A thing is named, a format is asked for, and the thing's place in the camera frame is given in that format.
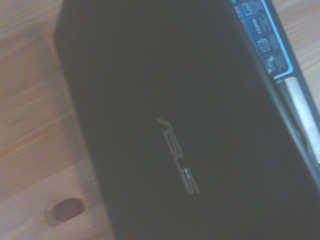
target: light wooden surface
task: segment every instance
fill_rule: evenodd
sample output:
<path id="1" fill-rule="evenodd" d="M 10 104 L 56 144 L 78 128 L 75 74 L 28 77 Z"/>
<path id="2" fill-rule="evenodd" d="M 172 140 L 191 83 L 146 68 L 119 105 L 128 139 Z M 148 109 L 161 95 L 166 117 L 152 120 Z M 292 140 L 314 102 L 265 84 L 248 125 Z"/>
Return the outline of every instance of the light wooden surface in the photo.
<path id="1" fill-rule="evenodd" d="M 320 0 L 274 0 L 320 109 Z M 113 239 L 52 34 L 62 0 L 0 0 L 0 240 Z M 84 213 L 53 224 L 50 207 Z"/>

